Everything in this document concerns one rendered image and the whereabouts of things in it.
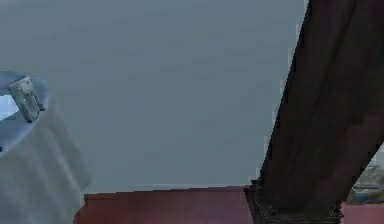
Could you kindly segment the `grey cloth covered table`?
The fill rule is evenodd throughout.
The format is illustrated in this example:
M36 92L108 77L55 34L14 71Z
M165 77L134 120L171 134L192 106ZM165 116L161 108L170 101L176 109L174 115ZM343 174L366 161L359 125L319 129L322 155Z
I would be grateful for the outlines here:
M49 85L32 74L0 71L0 96L26 77L41 102L0 118L0 224L73 224L90 175Z

